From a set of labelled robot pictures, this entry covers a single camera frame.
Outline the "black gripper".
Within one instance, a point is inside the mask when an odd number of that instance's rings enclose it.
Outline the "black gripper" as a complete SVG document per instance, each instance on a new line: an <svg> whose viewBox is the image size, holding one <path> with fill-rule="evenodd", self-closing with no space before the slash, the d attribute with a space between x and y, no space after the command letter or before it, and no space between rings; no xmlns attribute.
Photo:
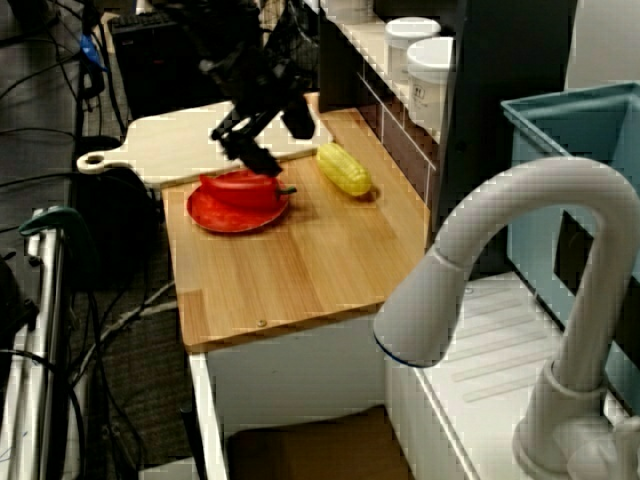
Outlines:
<svg viewBox="0 0 640 480"><path fill-rule="evenodd" d="M255 174L277 177L282 168L254 139L277 116L294 139L313 137L315 123L304 98L305 78L291 60L278 59L274 65L244 65L226 87L233 109L213 129L211 139L221 143L229 160L240 160Z"/></svg>

